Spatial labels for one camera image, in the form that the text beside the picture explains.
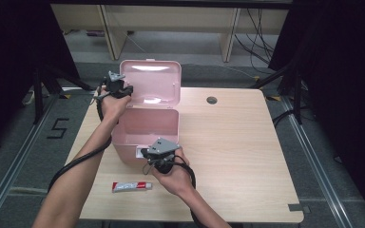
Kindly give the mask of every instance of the pink plastic box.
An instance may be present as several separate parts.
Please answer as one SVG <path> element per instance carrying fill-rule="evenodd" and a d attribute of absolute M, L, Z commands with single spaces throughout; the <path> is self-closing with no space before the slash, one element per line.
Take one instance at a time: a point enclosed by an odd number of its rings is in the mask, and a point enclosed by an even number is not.
<path fill-rule="evenodd" d="M 125 86 L 132 85 L 132 101 L 112 131 L 112 143 L 124 163 L 146 162 L 141 149 L 158 138 L 179 140 L 182 69 L 173 61 L 126 60 L 120 65 Z"/>

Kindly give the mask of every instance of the box lid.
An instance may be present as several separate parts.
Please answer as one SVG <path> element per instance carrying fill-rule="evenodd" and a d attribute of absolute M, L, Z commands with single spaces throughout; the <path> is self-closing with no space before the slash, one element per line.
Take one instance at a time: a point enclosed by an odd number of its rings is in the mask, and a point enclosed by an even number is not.
<path fill-rule="evenodd" d="M 133 86 L 131 105 L 172 107 L 180 102 L 182 68 L 174 61 L 125 60 L 120 74 Z"/>

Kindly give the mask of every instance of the human arm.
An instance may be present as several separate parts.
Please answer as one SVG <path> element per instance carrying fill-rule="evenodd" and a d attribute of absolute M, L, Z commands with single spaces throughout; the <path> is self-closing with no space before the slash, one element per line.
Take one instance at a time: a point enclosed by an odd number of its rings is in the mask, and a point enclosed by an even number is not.
<path fill-rule="evenodd" d="M 184 155 L 182 149 L 177 149 L 176 155 L 178 157 L 175 158 L 175 162 L 183 162 L 183 159 L 189 165 L 189 160 Z M 212 228 L 230 227 L 192 186 L 190 176 L 185 169 L 174 165 L 167 174 L 162 174 L 157 169 L 153 169 L 152 174 L 168 192 L 178 196 L 192 210 L 203 225 Z"/>
<path fill-rule="evenodd" d="M 102 101 L 103 120 L 93 131 L 74 160 L 106 143 L 130 97 Z M 103 153 L 83 161 L 62 175 L 51 187 L 33 227 L 74 227 L 97 174 Z"/>

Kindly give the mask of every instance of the red and white tube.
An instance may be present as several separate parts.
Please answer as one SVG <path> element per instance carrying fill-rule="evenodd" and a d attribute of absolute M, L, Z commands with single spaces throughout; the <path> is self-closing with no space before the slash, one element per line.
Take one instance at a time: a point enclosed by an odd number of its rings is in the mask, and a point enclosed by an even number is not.
<path fill-rule="evenodd" d="M 112 192 L 129 192 L 152 189 L 151 182 L 113 182 Z"/>

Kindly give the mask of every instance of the tube cap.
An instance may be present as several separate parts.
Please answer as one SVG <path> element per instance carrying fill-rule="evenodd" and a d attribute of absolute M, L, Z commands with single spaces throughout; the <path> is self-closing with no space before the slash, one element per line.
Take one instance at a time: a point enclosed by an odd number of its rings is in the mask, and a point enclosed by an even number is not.
<path fill-rule="evenodd" d="M 151 182 L 146 183 L 146 189 L 152 189 L 152 183 Z"/>

